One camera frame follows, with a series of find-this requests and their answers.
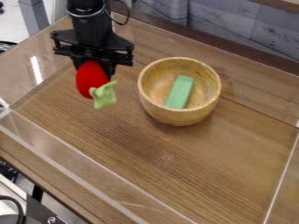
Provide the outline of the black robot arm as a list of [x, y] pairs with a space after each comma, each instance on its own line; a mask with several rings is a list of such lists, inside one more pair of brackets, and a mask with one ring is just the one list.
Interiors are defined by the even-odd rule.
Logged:
[[68, 56], [76, 68], [86, 60], [94, 60], [108, 78], [114, 74], [117, 65], [133, 65], [134, 44], [120, 37], [112, 27], [112, 24], [125, 25], [130, 13], [126, 3], [116, 1], [125, 6], [124, 22], [112, 18], [109, 0], [66, 0], [65, 11], [72, 28], [50, 33], [53, 52]]

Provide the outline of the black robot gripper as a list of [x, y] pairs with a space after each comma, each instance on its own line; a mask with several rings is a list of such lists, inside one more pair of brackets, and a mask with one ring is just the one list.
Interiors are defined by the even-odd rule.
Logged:
[[117, 65], [133, 64], [134, 44], [117, 36], [108, 18], [72, 18], [72, 29], [50, 33], [53, 51], [68, 56], [78, 67], [86, 60], [94, 60], [110, 79]]

